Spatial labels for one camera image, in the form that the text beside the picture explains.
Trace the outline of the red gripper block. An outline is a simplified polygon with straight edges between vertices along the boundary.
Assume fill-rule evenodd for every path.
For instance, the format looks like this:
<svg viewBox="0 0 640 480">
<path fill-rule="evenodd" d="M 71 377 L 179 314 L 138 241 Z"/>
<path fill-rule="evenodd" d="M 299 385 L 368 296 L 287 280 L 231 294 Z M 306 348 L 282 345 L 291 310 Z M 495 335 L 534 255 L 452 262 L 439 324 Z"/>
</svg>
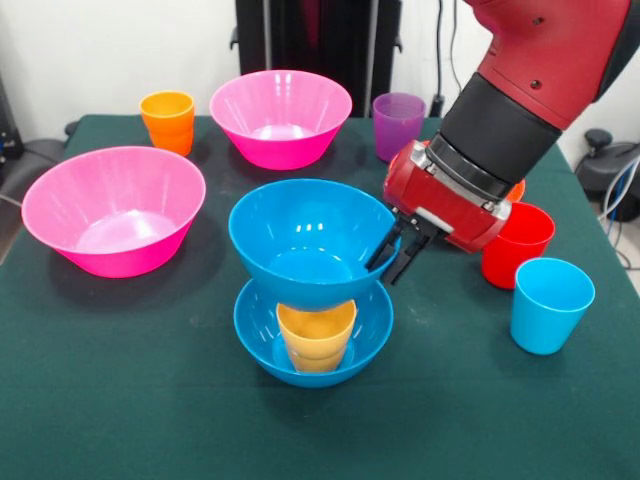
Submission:
<svg viewBox="0 0 640 480">
<path fill-rule="evenodd" d="M 486 247 L 505 226 L 512 204 L 488 200 L 466 189 L 429 157 L 426 142 L 410 141 L 389 164 L 384 199 L 408 220 L 431 224 L 444 232 L 446 241 L 468 252 Z M 365 267 L 372 272 L 395 253 L 404 225 L 395 221 Z M 395 285 L 417 255 L 435 239 L 435 233 L 419 234 L 402 250 L 383 275 Z"/>
</svg>

